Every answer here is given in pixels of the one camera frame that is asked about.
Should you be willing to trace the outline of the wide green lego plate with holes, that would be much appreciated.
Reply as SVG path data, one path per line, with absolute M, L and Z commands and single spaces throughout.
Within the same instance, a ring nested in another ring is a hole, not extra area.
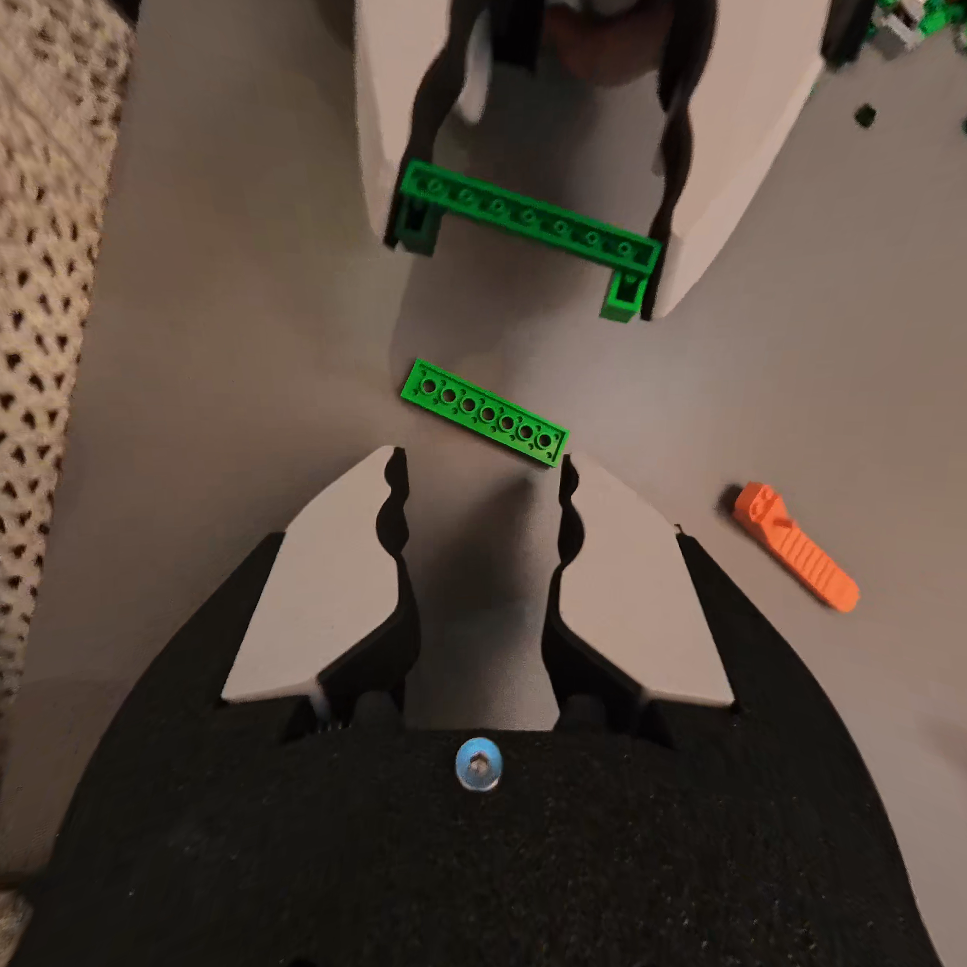
M 403 400 L 526 456 L 557 468 L 570 431 L 450 371 L 417 358 L 400 396 Z

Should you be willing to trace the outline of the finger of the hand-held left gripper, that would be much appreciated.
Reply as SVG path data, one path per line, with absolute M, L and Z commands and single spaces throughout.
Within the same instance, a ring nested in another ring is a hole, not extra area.
M 449 36 L 451 2 L 357 1 L 354 71 L 359 168 L 369 225 L 387 241 L 414 103 Z
M 662 244 L 642 317 L 668 316 L 729 241 L 823 68 L 824 1 L 676 2 L 659 70 Z

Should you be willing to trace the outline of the narrow green lego plate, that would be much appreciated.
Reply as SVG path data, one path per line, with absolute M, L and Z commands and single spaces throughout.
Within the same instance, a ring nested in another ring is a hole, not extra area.
M 554 248 L 613 271 L 651 274 L 661 243 L 448 168 L 412 160 L 400 194 L 452 214 Z

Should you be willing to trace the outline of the small dark green grey brick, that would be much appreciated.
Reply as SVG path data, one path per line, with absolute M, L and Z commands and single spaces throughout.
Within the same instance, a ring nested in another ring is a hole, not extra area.
M 436 248 L 446 209 L 398 191 L 393 198 L 384 244 L 399 246 L 419 256 L 431 257 Z

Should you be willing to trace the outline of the small bright green lego brick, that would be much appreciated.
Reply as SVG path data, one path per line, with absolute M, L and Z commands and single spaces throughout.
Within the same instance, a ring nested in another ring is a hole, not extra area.
M 649 273 L 615 269 L 611 272 L 598 316 L 627 324 L 635 318 L 645 319 L 645 301 L 651 276 Z

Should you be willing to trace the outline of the pile of lego pieces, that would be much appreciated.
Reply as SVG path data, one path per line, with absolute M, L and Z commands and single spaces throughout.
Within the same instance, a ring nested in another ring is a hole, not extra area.
M 912 116 L 939 103 L 965 133 L 965 55 L 964 1 L 873 2 L 850 62 L 870 74 L 869 92 L 853 109 L 855 126 L 872 130 L 892 101 Z

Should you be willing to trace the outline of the orange brick separator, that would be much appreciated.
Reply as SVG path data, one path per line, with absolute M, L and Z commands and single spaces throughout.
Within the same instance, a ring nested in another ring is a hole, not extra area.
M 860 589 L 791 516 L 777 490 L 750 481 L 735 500 L 732 516 L 773 558 L 811 594 L 840 613 L 852 612 Z

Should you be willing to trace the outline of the cream knit sweater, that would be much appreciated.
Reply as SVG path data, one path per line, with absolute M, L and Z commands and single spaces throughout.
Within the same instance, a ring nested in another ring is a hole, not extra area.
M 114 2 L 1 3 L 1 709 L 62 475 L 134 28 Z

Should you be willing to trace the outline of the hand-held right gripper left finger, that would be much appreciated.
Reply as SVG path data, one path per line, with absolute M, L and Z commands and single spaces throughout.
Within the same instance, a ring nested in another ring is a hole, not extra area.
M 404 448 L 370 453 L 293 518 L 225 679 L 229 703 L 285 696 L 354 707 L 403 703 L 420 620 L 403 558 L 409 532 Z

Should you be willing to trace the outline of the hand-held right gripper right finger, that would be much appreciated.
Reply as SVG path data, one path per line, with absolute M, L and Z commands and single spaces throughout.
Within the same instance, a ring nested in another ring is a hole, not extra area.
M 730 708 L 719 650 L 675 527 L 583 453 L 561 467 L 559 565 L 542 659 L 559 709 L 591 696 L 606 711 L 651 701 Z

